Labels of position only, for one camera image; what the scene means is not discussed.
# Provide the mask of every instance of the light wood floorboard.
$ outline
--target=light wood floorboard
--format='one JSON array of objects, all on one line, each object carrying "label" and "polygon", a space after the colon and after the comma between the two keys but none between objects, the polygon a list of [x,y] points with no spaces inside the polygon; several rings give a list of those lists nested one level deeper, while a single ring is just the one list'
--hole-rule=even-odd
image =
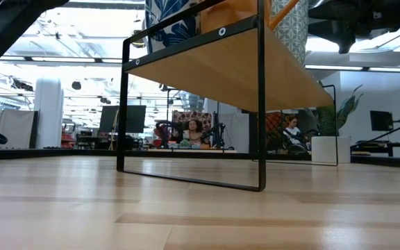
[{"label": "light wood floorboard", "polygon": [[[257,184],[248,160],[126,162]],[[268,164],[255,193],[119,173],[113,157],[2,160],[0,249],[400,250],[400,169]]]}]

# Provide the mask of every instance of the monitor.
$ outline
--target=monitor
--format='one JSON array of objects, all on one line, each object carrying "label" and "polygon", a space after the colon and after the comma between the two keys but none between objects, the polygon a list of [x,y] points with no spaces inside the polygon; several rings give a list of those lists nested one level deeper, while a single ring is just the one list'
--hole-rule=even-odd
[{"label": "monitor", "polygon": [[393,115],[390,112],[370,111],[370,119],[372,120],[373,131],[392,131]]},{"label": "monitor", "polygon": [[[103,106],[101,113],[99,132],[110,133],[114,126],[115,116],[117,115],[119,106]],[[126,132],[127,133],[143,133],[144,118],[146,117],[146,106],[130,106],[128,105]],[[115,124],[115,132],[118,132],[118,121]]]}]

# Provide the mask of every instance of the black metal frame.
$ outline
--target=black metal frame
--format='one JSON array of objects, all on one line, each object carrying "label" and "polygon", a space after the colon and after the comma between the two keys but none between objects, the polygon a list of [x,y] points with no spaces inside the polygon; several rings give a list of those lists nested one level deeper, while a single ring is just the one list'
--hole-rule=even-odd
[{"label": "black metal frame", "polygon": [[[125,148],[124,143],[126,141],[126,114],[127,114],[127,89],[128,89],[128,71],[141,67],[145,64],[152,63],[154,61],[173,56],[175,54],[193,49],[195,47],[200,47],[202,45],[230,37],[232,35],[237,35],[245,31],[256,28],[258,31],[258,112],[259,114],[265,114],[265,5],[264,0],[257,0],[258,13],[253,17],[243,19],[235,24],[231,24],[226,27],[226,32],[224,35],[220,35],[217,31],[211,31],[206,34],[198,35],[196,37],[190,38],[187,41],[181,42],[177,45],[167,47],[160,51],[150,53],[142,58],[132,60],[129,62],[129,52],[130,45],[132,42],[144,38],[148,35],[153,35],[155,32],[175,23],[181,21],[182,19],[195,15],[202,10],[205,10],[211,6],[223,2],[224,0],[205,0],[197,5],[188,8],[178,14],[175,14],[160,23],[124,40],[123,42],[123,55],[122,55],[122,80],[121,80],[121,90],[120,90],[120,104],[119,104],[119,131],[118,131],[118,145],[117,145],[117,171],[125,172],[129,174],[139,174],[143,176],[151,176],[158,178],[166,178],[176,181],[187,181],[191,183],[199,183],[204,185],[214,185],[223,188],[234,188],[239,190],[248,190],[254,192],[262,192],[266,187],[266,160],[267,152],[265,151],[265,130],[260,129],[258,131],[258,186],[248,186],[248,185],[236,185],[230,183],[219,183],[214,181],[205,181],[192,178],[181,178],[174,176],[163,176],[158,174],[145,174],[142,172],[136,172],[127,170],[125,168]],[[265,116],[259,115],[259,127],[265,127]],[[162,157],[174,157],[175,153],[162,153]],[[203,158],[207,158],[204,153],[201,154]],[[211,158],[226,158],[226,156],[217,156],[217,153]]]}]

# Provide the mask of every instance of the blue leaf pattern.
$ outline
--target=blue leaf pattern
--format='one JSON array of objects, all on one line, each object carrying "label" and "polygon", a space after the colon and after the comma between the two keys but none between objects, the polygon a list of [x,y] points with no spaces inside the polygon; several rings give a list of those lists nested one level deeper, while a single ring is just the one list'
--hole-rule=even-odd
[{"label": "blue leaf pattern", "polygon": [[[197,0],[146,0],[146,27],[149,28],[165,18],[189,8]],[[193,38],[199,33],[196,18],[188,17],[173,24],[150,37],[149,52],[153,52],[152,40],[162,43],[164,47]]]}]

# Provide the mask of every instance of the wooden shelf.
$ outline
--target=wooden shelf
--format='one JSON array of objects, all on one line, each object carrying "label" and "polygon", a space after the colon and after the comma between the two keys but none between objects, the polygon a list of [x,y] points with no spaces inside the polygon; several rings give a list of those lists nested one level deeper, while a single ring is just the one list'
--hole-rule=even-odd
[{"label": "wooden shelf", "polygon": [[[248,25],[244,32],[220,37],[218,31],[212,31],[126,63],[124,69],[157,83],[257,112],[257,29],[246,22],[250,19],[240,22]],[[236,27],[238,24],[227,27],[227,33],[241,30]],[[331,96],[267,27],[265,71],[266,110],[333,105]]]}]

